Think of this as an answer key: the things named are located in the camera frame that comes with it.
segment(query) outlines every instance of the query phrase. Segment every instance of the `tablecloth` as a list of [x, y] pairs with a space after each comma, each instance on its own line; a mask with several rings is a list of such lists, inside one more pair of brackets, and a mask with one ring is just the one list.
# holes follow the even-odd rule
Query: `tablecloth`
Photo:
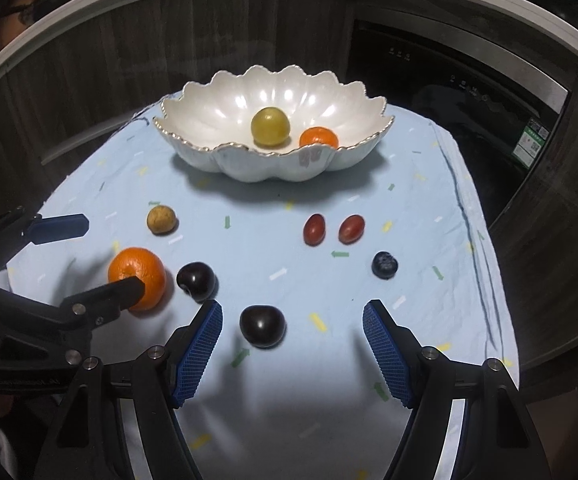
[[[383, 301], [422, 345], [481, 364], [498, 357], [518, 383], [517, 350], [492, 242], [476, 188], [452, 136], [408, 110], [354, 168], [303, 183], [243, 184], [187, 166], [152, 124], [147, 107], [89, 157], [41, 208], [45, 216], [84, 213], [82, 238], [28, 246], [8, 265], [12, 290], [59, 304], [102, 285], [114, 254], [155, 252], [169, 273], [155, 312], [123, 312], [94, 331], [104, 362], [137, 357], [189, 323], [198, 305], [175, 286], [186, 263], [216, 272], [224, 327], [195, 397], [177, 416], [205, 480], [382, 479], [409, 410], [388, 396], [362, 331], [368, 300]], [[178, 215], [177, 230], [155, 237], [149, 209]], [[325, 216], [318, 247], [303, 225]], [[340, 223], [364, 216], [364, 236], [337, 239]], [[370, 270], [378, 251], [400, 268], [391, 280]], [[348, 256], [336, 253], [349, 253]], [[287, 319], [282, 344], [252, 348], [239, 330], [250, 304], [273, 304]], [[436, 478], [453, 467], [463, 403], [454, 401]], [[123, 401], [136, 477], [150, 478], [131, 401]]]

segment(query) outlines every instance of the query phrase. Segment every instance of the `blueberry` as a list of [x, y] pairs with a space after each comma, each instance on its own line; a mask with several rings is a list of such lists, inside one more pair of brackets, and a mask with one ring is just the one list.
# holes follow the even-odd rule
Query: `blueberry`
[[388, 252], [380, 251], [373, 257], [371, 270], [373, 270], [373, 273], [381, 280], [389, 280], [396, 274], [396, 270], [398, 270], [398, 262], [396, 261], [396, 258], [391, 256]]
[[178, 270], [176, 283], [191, 296], [197, 303], [202, 303], [209, 298], [215, 288], [215, 274], [211, 267], [202, 262], [186, 264]]
[[256, 348], [271, 348], [282, 341], [287, 323], [275, 306], [251, 305], [240, 314], [240, 332]]

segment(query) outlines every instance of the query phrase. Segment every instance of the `white container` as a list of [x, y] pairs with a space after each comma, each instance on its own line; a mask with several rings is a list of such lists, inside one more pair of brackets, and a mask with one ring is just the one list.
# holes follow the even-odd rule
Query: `white container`
[[[393, 116], [384, 115], [386, 104], [384, 97], [367, 97], [360, 81], [339, 83], [333, 72], [312, 76], [298, 66], [269, 72], [255, 65], [243, 75], [218, 72], [206, 85], [187, 83], [180, 97], [162, 100], [164, 117], [154, 117], [153, 123], [198, 170], [222, 172], [240, 182], [301, 182], [363, 160], [393, 122]], [[261, 148], [251, 135], [251, 118], [267, 106], [289, 118], [290, 139], [281, 148]], [[300, 134], [311, 126], [332, 129], [339, 148], [300, 147]]]

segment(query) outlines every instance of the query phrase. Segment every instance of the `green grape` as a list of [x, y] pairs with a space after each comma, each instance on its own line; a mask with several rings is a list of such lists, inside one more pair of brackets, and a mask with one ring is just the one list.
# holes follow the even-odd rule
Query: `green grape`
[[289, 119], [280, 108], [262, 108], [251, 120], [251, 134], [261, 146], [277, 146], [289, 137]]

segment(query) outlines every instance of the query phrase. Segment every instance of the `yellow-green fruit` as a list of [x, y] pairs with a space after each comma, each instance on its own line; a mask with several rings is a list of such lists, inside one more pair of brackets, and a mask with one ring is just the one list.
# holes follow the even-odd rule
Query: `yellow-green fruit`
[[157, 205], [147, 215], [147, 227], [155, 235], [168, 233], [176, 226], [176, 214], [165, 205]]
[[262, 108], [251, 120], [251, 134], [261, 146], [277, 146], [289, 137], [289, 119], [280, 108]]

